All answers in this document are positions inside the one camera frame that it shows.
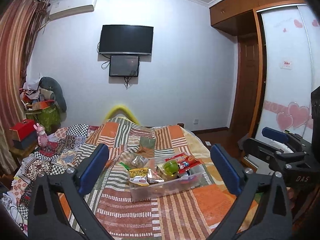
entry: plastic bin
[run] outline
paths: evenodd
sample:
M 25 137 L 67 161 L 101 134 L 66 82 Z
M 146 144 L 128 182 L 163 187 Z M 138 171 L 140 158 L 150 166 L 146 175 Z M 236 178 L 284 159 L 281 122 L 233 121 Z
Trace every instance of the plastic bin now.
M 162 157 L 151 158 L 145 167 L 150 167 L 154 171 L 156 166 L 160 163 L 164 163 L 164 159 L 175 156 L 176 154 L 165 155 Z M 201 184 L 201 178 L 204 170 L 196 165 L 190 170 L 190 176 L 174 179 L 166 182 L 153 184 L 150 186 L 139 186 L 133 183 L 129 183 L 132 201 L 142 201 L 150 198 L 161 197 L 165 195 L 174 194 L 183 190 L 188 190 L 192 187 L 197 187 Z

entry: red snack package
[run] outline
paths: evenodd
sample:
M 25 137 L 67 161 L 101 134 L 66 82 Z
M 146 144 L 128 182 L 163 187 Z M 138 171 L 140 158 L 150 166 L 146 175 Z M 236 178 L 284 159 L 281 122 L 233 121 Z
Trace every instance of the red snack package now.
M 185 153 L 180 153 L 178 155 L 172 156 L 171 158 L 164 159 L 165 161 L 176 159 L 179 166 L 179 173 L 184 173 L 190 168 L 200 164 L 195 158 L 186 155 Z

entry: pink rabbit figurine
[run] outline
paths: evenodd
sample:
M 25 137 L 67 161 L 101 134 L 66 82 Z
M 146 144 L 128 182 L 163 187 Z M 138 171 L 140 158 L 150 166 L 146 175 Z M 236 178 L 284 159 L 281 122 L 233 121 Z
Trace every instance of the pink rabbit figurine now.
M 37 125 L 33 125 L 33 127 L 36 129 L 37 131 L 37 135 L 38 135 L 38 144 L 41 147 L 41 149 L 44 150 L 44 148 L 47 146 L 48 144 L 48 136 L 45 133 L 44 130 L 44 126 L 40 125 L 39 123 L 37 123 Z

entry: television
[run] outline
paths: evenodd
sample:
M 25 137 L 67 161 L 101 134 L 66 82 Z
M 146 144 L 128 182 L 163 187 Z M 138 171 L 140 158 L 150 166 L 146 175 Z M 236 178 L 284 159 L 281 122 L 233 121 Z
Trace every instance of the television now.
M 153 27 L 103 25 L 99 54 L 151 55 Z
M 137 77 L 139 74 L 139 56 L 111 55 L 110 77 Z

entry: bedspread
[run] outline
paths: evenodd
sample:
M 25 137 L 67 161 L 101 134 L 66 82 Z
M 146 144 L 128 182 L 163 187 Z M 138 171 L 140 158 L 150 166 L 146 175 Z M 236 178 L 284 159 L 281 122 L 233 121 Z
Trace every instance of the bedspread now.
M 55 147 L 52 156 L 42 154 L 42 157 L 41 153 L 35 153 L 25 165 L 24 172 L 30 183 L 20 178 L 13 182 L 18 210 L 25 219 L 27 199 L 30 199 L 33 180 L 39 170 L 59 174 L 70 166 L 76 167 L 99 143 L 109 147 L 109 161 L 92 192 L 84 199 L 115 239 L 206 239 L 235 200 L 213 165 L 209 150 L 178 125 L 146 128 L 125 118 L 112 118 L 100 127 L 74 125 L 61 128 L 52 140 L 51 144 L 55 144 L 52 145 Z M 201 186 L 132 203 L 127 171 L 119 165 L 121 154 L 125 152 L 139 153 L 147 158 L 180 152 L 192 155 L 201 161 Z M 63 194 L 60 194 L 60 201 L 72 228 L 81 232 Z M 248 228 L 256 208 L 254 201 L 240 230 Z

